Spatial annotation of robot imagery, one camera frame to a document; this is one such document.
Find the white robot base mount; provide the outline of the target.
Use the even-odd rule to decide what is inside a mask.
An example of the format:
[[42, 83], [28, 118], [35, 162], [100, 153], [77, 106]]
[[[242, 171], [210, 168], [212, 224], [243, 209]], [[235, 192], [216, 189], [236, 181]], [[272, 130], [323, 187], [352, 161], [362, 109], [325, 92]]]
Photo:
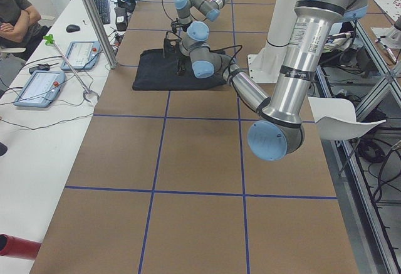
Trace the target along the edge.
[[278, 79], [297, 19], [296, 1], [276, 0], [264, 48], [256, 55], [247, 56], [249, 76], [256, 83], [275, 83]]

